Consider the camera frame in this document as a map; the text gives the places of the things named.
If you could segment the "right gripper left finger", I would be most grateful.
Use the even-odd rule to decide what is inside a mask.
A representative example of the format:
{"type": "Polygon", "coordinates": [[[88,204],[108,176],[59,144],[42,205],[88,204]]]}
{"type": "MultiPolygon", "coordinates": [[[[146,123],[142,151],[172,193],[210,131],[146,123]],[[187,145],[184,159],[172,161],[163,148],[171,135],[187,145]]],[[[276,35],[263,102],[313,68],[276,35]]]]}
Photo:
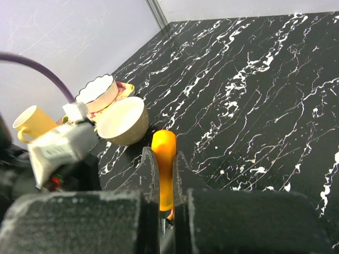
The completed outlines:
{"type": "Polygon", "coordinates": [[[143,147],[141,161],[130,177],[115,192],[141,191],[145,199],[160,205],[158,163],[151,147],[143,147]]]}

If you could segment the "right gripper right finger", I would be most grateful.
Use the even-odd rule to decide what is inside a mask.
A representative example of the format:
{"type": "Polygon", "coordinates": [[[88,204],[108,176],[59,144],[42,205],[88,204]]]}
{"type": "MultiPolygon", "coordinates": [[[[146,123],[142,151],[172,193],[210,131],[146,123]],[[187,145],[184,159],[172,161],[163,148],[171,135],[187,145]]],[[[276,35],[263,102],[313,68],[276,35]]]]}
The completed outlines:
{"type": "Polygon", "coordinates": [[[185,203],[190,188],[210,189],[211,187],[191,170],[184,153],[178,151],[173,161],[174,206],[185,203]]]}

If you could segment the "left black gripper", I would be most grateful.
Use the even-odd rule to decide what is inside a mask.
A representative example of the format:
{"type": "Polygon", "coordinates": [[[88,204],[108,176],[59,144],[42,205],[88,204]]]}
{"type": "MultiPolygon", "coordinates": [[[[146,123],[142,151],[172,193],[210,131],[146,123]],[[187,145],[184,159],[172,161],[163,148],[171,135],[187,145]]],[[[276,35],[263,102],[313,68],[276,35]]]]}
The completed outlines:
{"type": "Polygon", "coordinates": [[[100,191],[98,165],[98,158],[89,154],[82,161],[60,166],[38,189],[28,152],[12,150],[1,155],[1,209],[7,209],[25,194],[100,191]]]}

